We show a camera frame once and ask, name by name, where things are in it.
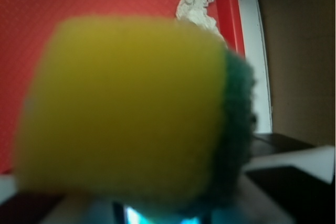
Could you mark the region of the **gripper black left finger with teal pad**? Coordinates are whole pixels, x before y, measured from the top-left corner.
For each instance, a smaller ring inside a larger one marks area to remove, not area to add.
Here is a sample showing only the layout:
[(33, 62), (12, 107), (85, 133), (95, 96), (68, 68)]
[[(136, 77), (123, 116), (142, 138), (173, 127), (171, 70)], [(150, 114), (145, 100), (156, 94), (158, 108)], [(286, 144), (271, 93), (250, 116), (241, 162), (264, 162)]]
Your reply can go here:
[(15, 193), (1, 203), (1, 223), (126, 223), (123, 205), (87, 195)]

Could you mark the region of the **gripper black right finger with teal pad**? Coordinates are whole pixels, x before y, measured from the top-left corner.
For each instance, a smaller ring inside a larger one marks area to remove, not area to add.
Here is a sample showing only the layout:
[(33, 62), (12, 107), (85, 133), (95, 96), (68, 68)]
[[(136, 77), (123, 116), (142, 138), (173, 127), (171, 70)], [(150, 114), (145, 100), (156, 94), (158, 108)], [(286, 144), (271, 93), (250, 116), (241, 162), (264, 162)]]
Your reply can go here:
[[(199, 141), (205, 185), (181, 209), (187, 217), (203, 217), (215, 208), (227, 208), (241, 192), (241, 169), (250, 160), (254, 136), (242, 132), (216, 133)], [(335, 182), (322, 179), (293, 165), (271, 165), (245, 173), (296, 223), (335, 223)]]

